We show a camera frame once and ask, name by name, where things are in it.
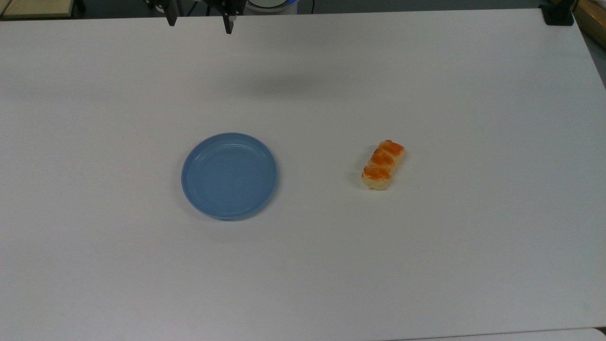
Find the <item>bread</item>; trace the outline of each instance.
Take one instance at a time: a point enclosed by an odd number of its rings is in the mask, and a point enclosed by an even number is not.
[[[362,172],[362,181],[369,189],[386,189],[406,154],[404,147],[391,140],[379,144]]]

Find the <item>white table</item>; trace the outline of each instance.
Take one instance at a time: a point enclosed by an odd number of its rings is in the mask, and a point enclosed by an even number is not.
[[[606,93],[576,26],[490,10],[0,32],[3,339],[606,325]],[[228,131],[280,171],[237,222],[200,214],[179,179]],[[407,157],[366,190],[387,138]]]

